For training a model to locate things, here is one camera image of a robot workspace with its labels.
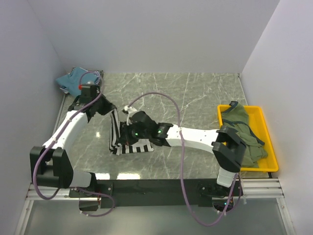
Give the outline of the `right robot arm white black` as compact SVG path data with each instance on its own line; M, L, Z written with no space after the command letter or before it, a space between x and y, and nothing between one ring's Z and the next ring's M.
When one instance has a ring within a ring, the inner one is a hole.
M127 110L118 143L127 146L152 143L156 146L183 146L214 154L220 166L215 191L226 195L241 169L246 143L236 130L223 125L220 129L202 130L179 127L171 123L156 123L144 111Z

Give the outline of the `black white striped tank top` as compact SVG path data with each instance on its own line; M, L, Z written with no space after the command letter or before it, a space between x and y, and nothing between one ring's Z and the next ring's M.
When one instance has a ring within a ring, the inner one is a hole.
M147 139L139 140L134 144L120 143L122 137L122 131L126 125L125 121L120 121L117 109L113 109L110 112L111 118L111 131L110 131L110 142L109 150L114 155L130 154L130 153L144 153L153 152L154 149Z

